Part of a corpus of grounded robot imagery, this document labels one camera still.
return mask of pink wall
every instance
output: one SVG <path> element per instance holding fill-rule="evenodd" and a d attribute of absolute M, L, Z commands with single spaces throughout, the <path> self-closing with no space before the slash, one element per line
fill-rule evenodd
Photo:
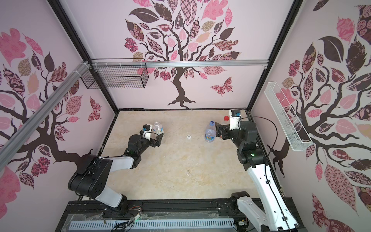
<path fill-rule="evenodd" d="M 287 93 L 313 146 L 291 150 L 263 92 L 252 111 L 279 127 L 271 159 L 310 232 L 370 231 L 371 5 L 362 5 L 367 3 L 308 0 L 270 72 L 268 81 Z M 271 146 L 274 127 L 256 121 Z"/>
<path fill-rule="evenodd" d="M 0 22 L 5 144 L 81 58 L 46 1 L 3 2 Z M 1 231 L 55 230 L 68 201 L 77 198 L 68 180 L 82 155 L 98 152 L 112 118 L 101 92 L 79 80 L 0 171 Z"/>
<path fill-rule="evenodd" d="M 61 2 L 91 57 L 136 57 L 149 62 L 221 60 L 226 57 L 268 59 L 292 4 L 292 0 Z M 152 16 L 141 13 L 140 9 L 151 12 Z M 170 27 L 171 21 L 178 25 L 173 32 L 164 27 Z M 179 22 L 185 22 L 184 28 Z M 139 36 L 135 35 L 134 27 L 138 29 Z M 149 69 L 145 89 L 109 91 L 119 108 L 247 107 L 263 67 L 179 68 L 174 76 L 171 70 L 172 67 Z M 187 76 L 187 72 L 193 73 L 194 78 Z M 232 91 L 227 92 L 229 85 L 226 83 L 226 88 L 223 85 L 229 77 L 232 77 Z M 226 93 L 222 96 L 212 86 L 220 90 L 219 93 Z"/>

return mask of dark brown leaf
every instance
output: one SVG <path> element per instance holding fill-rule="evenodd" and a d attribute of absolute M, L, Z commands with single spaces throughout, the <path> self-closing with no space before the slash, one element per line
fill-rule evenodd
<path fill-rule="evenodd" d="M 326 75 L 324 74 L 324 72 L 322 72 L 319 69 L 316 69 L 316 80 L 318 82 L 325 82 L 326 81 Z"/>
<path fill-rule="evenodd" d="M 154 4 L 153 7 L 157 11 L 157 13 L 161 16 L 161 18 L 165 19 L 166 21 L 171 22 L 171 12 L 170 12 L 170 10 L 161 3 L 154 3 L 154 2 L 152 2 L 152 3 Z"/>
<path fill-rule="evenodd" d="M 52 57 L 50 56 L 50 52 L 44 58 L 44 65 L 45 65 L 46 70 L 48 70 L 48 72 L 54 71 L 54 61 Z"/>
<path fill-rule="evenodd" d="M 324 42 L 325 57 L 331 61 L 341 63 L 344 57 L 344 47 L 341 41 L 333 36 L 320 38 Z"/>
<path fill-rule="evenodd" d="M 215 24 L 214 34 L 217 34 L 220 31 L 221 27 L 223 26 L 223 23 L 224 23 L 224 19 L 220 23 Z"/>
<path fill-rule="evenodd" d="M 137 16 L 140 20 L 146 23 L 153 23 L 159 20 L 158 16 L 147 8 L 137 8 L 130 12 L 129 15 L 131 14 Z"/>
<path fill-rule="evenodd" d="M 364 170 L 371 169 L 371 160 L 359 159 L 359 160 L 354 161 L 350 165 L 357 170 L 364 171 Z"/>
<path fill-rule="evenodd" d="M 347 89 L 352 91 L 364 90 L 371 85 L 371 73 L 362 75 L 354 79 L 348 86 Z"/>
<path fill-rule="evenodd" d="M 361 69 L 366 60 L 365 46 L 362 45 L 354 37 L 354 42 L 350 44 L 348 49 L 348 58 L 345 59 L 347 67 L 351 75 Z"/>
<path fill-rule="evenodd" d="M 319 0 L 317 5 L 314 7 L 313 11 L 321 9 L 327 2 L 328 0 Z"/>
<path fill-rule="evenodd" d="M 335 124 L 335 123 L 333 123 L 333 124 L 323 123 L 322 125 L 319 126 L 319 132 L 320 132 L 320 133 L 325 133 L 326 131 L 330 130 L 331 127 L 332 127 L 334 124 Z"/>
<path fill-rule="evenodd" d="M 344 74 L 340 70 L 337 70 L 337 69 L 334 69 L 334 68 L 331 68 L 331 70 L 332 70 L 331 78 L 332 78 L 333 81 L 335 81 L 337 83 L 341 83 L 341 82 L 346 81 L 346 79 L 344 77 Z"/>
<path fill-rule="evenodd" d="M 228 39 L 229 36 L 232 34 L 233 29 L 234 29 L 234 27 L 233 27 L 233 28 L 227 28 L 227 29 L 225 29 L 225 30 L 220 34 L 219 39 L 221 39 L 221 40 Z"/>

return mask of patterned leaf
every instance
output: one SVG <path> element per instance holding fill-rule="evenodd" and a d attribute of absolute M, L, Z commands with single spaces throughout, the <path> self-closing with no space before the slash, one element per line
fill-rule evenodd
<path fill-rule="evenodd" d="M 347 203 L 355 212 L 355 193 L 352 185 L 341 170 L 327 164 L 325 169 L 325 178 L 331 190 L 345 203 Z"/>
<path fill-rule="evenodd" d="M 354 182 L 357 182 L 359 184 L 371 185 L 371 179 L 363 173 L 357 171 L 346 171 L 345 174 Z"/>
<path fill-rule="evenodd" d="M 56 126 L 55 129 L 58 130 L 59 132 L 61 132 L 62 134 L 66 134 L 66 133 L 70 132 L 69 130 L 67 130 L 66 127 L 61 126 L 61 125 Z"/>
<path fill-rule="evenodd" d="M 319 126 L 319 132 L 325 133 L 326 131 L 330 130 L 333 125 L 335 125 L 335 123 L 333 124 L 323 123 L 322 125 Z"/>
<path fill-rule="evenodd" d="M 183 23 L 184 23 L 184 20 L 179 11 L 177 17 L 175 18 L 175 22 L 174 22 L 175 29 L 178 30 L 179 28 L 181 28 L 183 26 Z"/>
<path fill-rule="evenodd" d="M 355 186 L 355 189 L 357 190 L 360 200 L 364 203 L 366 208 L 371 212 L 371 202 L 370 202 L 371 188 Z"/>
<path fill-rule="evenodd" d="M 347 62 L 348 70 L 351 75 L 353 75 L 354 73 L 361 69 L 361 67 L 366 61 L 365 57 L 366 57 L 365 46 L 362 45 L 359 41 L 357 41 L 356 37 L 354 37 L 354 42 L 350 44 L 350 47 L 348 49 L 348 58 L 345 59 L 345 61 Z"/>
<path fill-rule="evenodd" d="M 168 24 L 161 24 L 157 27 L 160 28 L 163 32 L 168 32 L 171 29 L 171 26 Z"/>
<path fill-rule="evenodd" d="M 220 31 L 221 27 L 223 26 L 223 23 L 224 23 L 224 19 L 223 19 L 223 21 L 221 21 L 220 23 L 217 23 L 215 25 L 215 27 L 214 27 L 214 34 L 217 34 Z"/>
<path fill-rule="evenodd" d="M 54 61 L 53 61 L 52 57 L 50 56 L 50 52 L 44 58 L 44 65 L 45 65 L 45 68 L 48 72 L 53 72 L 54 71 Z"/>
<path fill-rule="evenodd" d="M 196 17 L 197 3 L 196 0 L 181 0 L 180 8 L 182 9 L 186 25 L 191 24 Z"/>
<path fill-rule="evenodd" d="M 312 72 L 311 72 L 304 82 L 305 100 L 308 100 L 311 97 L 312 92 L 313 92 L 313 77 L 312 77 Z"/>
<path fill-rule="evenodd" d="M 229 36 L 232 34 L 233 29 L 234 29 L 234 27 L 233 27 L 233 28 L 227 28 L 227 29 L 225 29 L 225 30 L 220 34 L 219 39 L 222 39 L 222 40 L 228 39 Z"/>
<path fill-rule="evenodd" d="M 146 29 L 146 30 L 149 30 L 150 29 L 150 27 L 147 25 L 147 24 L 145 24 L 145 23 L 140 23 L 139 24 L 143 29 Z"/>
<path fill-rule="evenodd" d="M 65 140 L 65 139 L 63 138 L 62 133 L 60 133 L 60 132 L 58 132 L 58 131 L 55 131 L 54 135 L 55 135 L 55 138 L 58 139 L 58 140 L 60 140 L 60 141 L 64 141 L 64 140 Z"/>
<path fill-rule="evenodd" d="M 327 2 L 328 0 L 319 0 L 313 11 L 321 9 Z"/>
<path fill-rule="evenodd" d="M 150 38 L 147 37 L 148 43 L 150 47 L 152 48 L 153 51 L 159 53 L 159 54 L 164 54 L 164 51 L 162 50 L 161 46 L 154 40 L 151 40 Z"/>
<path fill-rule="evenodd" d="M 161 18 L 165 19 L 166 21 L 171 22 L 171 12 L 170 12 L 170 10 L 161 3 L 153 2 L 153 4 L 154 4 L 153 7 L 157 11 L 157 13 L 161 16 Z"/>
<path fill-rule="evenodd" d="M 159 39 L 159 38 L 161 38 L 161 34 L 159 33 L 159 32 L 150 32 L 149 33 L 153 38 L 155 38 L 155 39 Z"/>
<path fill-rule="evenodd" d="M 346 119 L 339 119 L 335 129 L 340 134 L 351 134 L 357 131 L 353 124 Z"/>
<path fill-rule="evenodd" d="M 235 40 L 234 42 L 232 42 L 231 40 L 223 40 L 223 41 L 219 41 L 217 43 L 213 43 L 213 45 L 215 45 L 219 50 L 232 50 L 233 46 L 238 44 L 238 40 Z"/>
<path fill-rule="evenodd" d="M 33 176 L 31 176 L 28 173 L 24 173 L 24 172 L 19 173 L 19 180 L 23 184 L 31 186 L 32 188 L 34 188 L 34 186 L 35 186 L 34 182 L 33 182 Z"/>
<path fill-rule="evenodd" d="M 167 0 L 167 3 L 169 4 L 171 11 L 174 13 L 175 9 L 178 6 L 178 0 Z"/>
<path fill-rule="evenodd" d="M 17 168 L 16 172 L 18 171 L 24 171 L 28 167 L 28 160 L 22 162 L 19 167 Z"/>
<path fill-rule="evenodd" d="M 341 149 L 336 149 L 335 151 L 332 152 L 332 154 L 343 160 L 354 160 L 345 151 Z"/>
<path fill-rule="evenodd" d="M 80 110 L 82 96 L 74 96 L 66 104 L 66 114 L 74 115 Z"/>
<path fill-rule="evenodd" d="M 359 9 L 357 33 L 371 45 L 371 5 L 360 5 L 357 7 Z"/>
<path fill-rule="evenodd" d="M 215 22 L 213 22 L 213 21 L 207 21 L 206 23 L 204 23 L 202 25 L 201 30 L 203 30 L 204 32 L 208 32 L 208 31 L 210 31 L 211 28 L 213 28 L 214 24 L 215 24 Z"/>
<path fill-rule="evenodd" d="M 196 19 L 191 27 L 191 39 L 196 38 L 198 32 L 200 31 L 200 23 L 198 22 L 198 19 Z"/>
<path fill-rule="evenodd" d="M 23 81 L 19 78 L 19 76 L 9 69 L 5 68 L 4 66 L 4 77 L 8 81 L 9 86 L 19 95 L 23 97 L 24 95 L 24 83 Z"/>
<path fill-rule="evenodd" d="M 155 69 L 153 74 L 155 75 L 155 79 L 158 78 L 158 76 L 160 75 L 160 72 L 158 71 L 158 68 Z"/>
<path fill-rule="evenodd" d="M 318 181 L 320 181 L 322 179 L 322 174 L 323 174 L 321 163 L 318 163 L 316 165 L 315 170 L 316 170 L 316 176 L 318 178 Z"/>
<path fill-rule="evenodd" d="M 348 95 L 346 97 L 343 97 L 340 100 L 339 105 L 343 109 L 349 109 L 354 104 L 356 97 L 357 97 L 357 94 L 352 94 L 352 95 Z"/>
<path fill-rule="evenodd" d="M 371 120 L 371 103 L 359 109 L 352 117 L 356 119 L 364 120 L 364 121 L 370 121 Z"/>
<path fill-rule="evenodd" d="M 18 72 L 21 74 L 21 76 L 28 76 L 31 73 L 31 64 L 27 59 L 24 59 L 19 62 L 18 64 Z"/>
<path fill-rule="evenodd" d="M 371 85 L 371 73 L 364 74 L 354 79 L 348 86 L 347 89 L 352 91 L 364 90 Z"/>
<path fill-rule="evenodd" d="M 359 160 L 353 161 L 353 163 L 351 163 L 350 165 L 357 170 L 364 171 L 364 170 L 371 169 L 371 160 L 359 159 Z"/>
<path fill-rule="evenodd" d="M 225 71 L 221 66 L 204 67 L 203 70 L 207 75 L 217 75 Z"/>
<path fill-rule="evenodd" d="M 226 11 L 226 17 L 225 17 L 227 27 L 231 24 L 232 18 L 233 18 L 233 13 L 232 13 L 231 9 L 229 9 L 229 7 L 228 7 L 228 9 Z"/>
<path fill-rule="evenodd" d="M 315 59 L 316 59 L 316 49 L 314 48 L 313 43 L 312 43 L 309 46 L 308 50 L 306 50 L 305 55 L 303 57 L 302 68 L 305 73 L 311 69 L 312 65 L 314 64 Z"/>
<path fill-rule="evenodd" d="M 176 68 L 172 68 L 171 69 L 171 76 L 174 77 L 176 74 L 177 74 L 177 69 Z"/>
<path fill-rule="evenodd" d="M 210 59 L 211 57 L 213 57 L 213 55 L 214 55 L 214 47 L 211 48 L 210 51 L 209 51 L 209 59 Z"/>
<path fill-rule="evenodd" d="M 318 82 L 325 82 L 326 81 L 326 76 L 325 76 L 324 72 L 322 72 L 319 69 L 316 69 L 316 80 Z"/>
<path fill-rule="evenodd" d="M 320 40 L 324 42 L 325 57 L 331 61 L 341 63 L 344 57 L 344 47 L 341 41 L 333 36 L 325 36 Z"/>
<path fill-rule="evenodd" d="M 187 61 L 187 60 L 188 60 L 188 51 L 186 51 L 186 52 L 183 54 L 183 60 L 184 60 L 184 61 Z"/>
<path fill-rule="evenodd" d="M 40 151 L 41 154 L 43 154 L 45 156 L 51 157 L 51 155 L 50 155 L 50 149 L 49 149 L 48 146 L 41 145 L 41 146 L 38 147 L 38 149 L 39 149 L 39 151 Z"/>

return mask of tree wall decal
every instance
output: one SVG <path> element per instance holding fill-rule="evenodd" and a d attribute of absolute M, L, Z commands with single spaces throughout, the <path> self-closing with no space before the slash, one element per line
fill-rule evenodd
<path fill-rule="evenodd" d="M 127 28 L 134 37 L 126 39 L 125 47 L 133 54 L 133 58 L 142 58 L 146 61 L 205 61 L 205 60 L 234 60 L 240 54 L 230 51 L 238 44 L 238 40 L 232 42 L 230 37 L 234 28 L 228 28 L 232 22 L 233 14 L 230 8 L 223 10 L 227 0 L 198 0 L 202 2 L 201 7 L 196 0 L 167 0 L 148 1 L 134 0 L 142 7 L 149 8 L 134 9 L 129 15 L 139 19 L 138 23 L 126 20 Z M 220 51 L 230 51 L 222 54 L 215 54 L 215 47 Z M 188 108 L 184 103 L 195 101 L 186 97 L 185 90 L 181 85 L 180 78 L 195 78 L 200 76 L 207 79 L 207 75 L 216 75 L 225 71 L 220 66 L 215 67 L 167 67 L 148 68 L 149 73 L 154 73 L 155 79 L 161 77 L 164 81 L 171 80 L 178 91 L 178 96 L 167 105 L 179 103 L 181 107 Z M 232 86 L 216 88 L 218 94 L 230 91 Z"/>

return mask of pink leaf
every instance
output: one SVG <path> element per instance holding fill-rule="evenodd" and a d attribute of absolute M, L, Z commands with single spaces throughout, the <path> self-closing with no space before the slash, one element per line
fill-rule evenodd
<path fill-rule="evenodd" d="M 171 55 L 171 60 L 172 61 L 175 60 L 177 58 L 177 56 L 178 56 L 178 51 L 173 52 L 172 55 Z"/>
<path fill-rule="evenodd" d="M 207 79 L 207 76 L 206 76 L 203 72 L 200 72 L 200 76 L 201 76 L 203 79 Z"/>
<path fill-rule="evenodd" d="M 352 95 L 343 97 L 340 100 L 339 105 L 344 109 L 349 109 L 350 107 L 352 107 L 353 103 L 355 102 L 356 97 L 357 97 L 357 94 L 352 94 Z"/>
<path fill-rule="evenodd" d="M 175 41 L 172 38 L 167 39 L 167 45 L 172 48 L 175 46 Z"/>
<path fill-rule="evenodd" d="M 0 130 L 6 130 L 10 127 L 11 119 L 7 117 L 0 117 Z"/>
<path fill-rule="evenodd" d="M 27 45 L 20 42 L 21 35 L 17 29 L 11 28 L 10 35 L 5 32 L 1 33 L 0 36 L 0 52 L 10 66 L 11 62 L 15 58 L 23 58 L 26 55 L 23 53 L 26 50 Z"/>
<path fill-rule="evenodd" d="M 185 40 L 187 38 L 186 32 L 182 29 L 179 33 L 179 39 Z"/>
<path fill-rule="evenodd" d="M 228 9 L 227 9 L 227 11 L 226 11 L 226 19 L 225 19 L 225 22 L 226 22 L 226 25 L 227 25 L 227 27 L 231 24 L 231 22 L 232 22 L 232 11 L 229 9 L 229 7 L 228 7 Z"/>
<path fill-rule="evenodd" d="M 196 51 L 197 46 L 198 46 L 198 43 L 189 43 L 189 44 L 188 44 L 188 50 L 189 50 L 190 52 L 194 52 L 194 51 Z"/>
<path fill-rule="evenodd" d="M 73 117 L 68 118 L 68 121 L 69 122 L 77 122 L 77 120 L 79 120 L 79 118 L 76 117 L 76 116 L 73 116 Z"/>
<path fill-rule="evenodd" d="M 318 181 L 319 181 L 320 179 L 322 179 L 322 174 L 323 174 L 321 163 L 318 163 L 316 165 L 316 169 L 315 170 L 316 170 L 316 176 L 317 176 Z"/>
<path fill-rule="evenodd" d="M 10 108 L 16 104 L 16 101 L 11 96 L 0 94 L 0 103 L 5 107 Z"/>
<path fill-rule="evenodd" d="M 331 101 L 331 90 L 324 92 L 319 100 L 324 104 L 329 104 Z"/>
<path fill-rule="evenodd" d="M 26 101 L 26 106 L 30 109 L 37 110 L 40 108 L 40 100 L 36 94 L 32 94 Z"/>
<path fill-rule="evenodd" d="M 340 134 L 351 134 L 357 131 L 353 124 L 346 119 L 340 119 L 335 128 Z"/>

